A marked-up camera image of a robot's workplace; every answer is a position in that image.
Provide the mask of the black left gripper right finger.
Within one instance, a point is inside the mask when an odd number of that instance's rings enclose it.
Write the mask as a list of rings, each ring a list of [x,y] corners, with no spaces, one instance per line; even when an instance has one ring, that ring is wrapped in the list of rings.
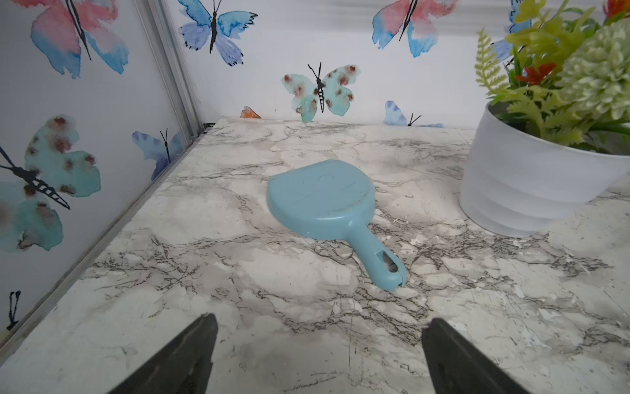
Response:
[[[422,346],[437,394],[528,394],[442,318],[422,331]]]

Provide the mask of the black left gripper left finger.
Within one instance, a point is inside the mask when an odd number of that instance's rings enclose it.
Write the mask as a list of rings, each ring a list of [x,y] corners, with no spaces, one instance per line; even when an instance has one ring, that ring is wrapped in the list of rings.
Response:
[[[217,336],[215,315],[201,315],[111,392],[205,394]]]

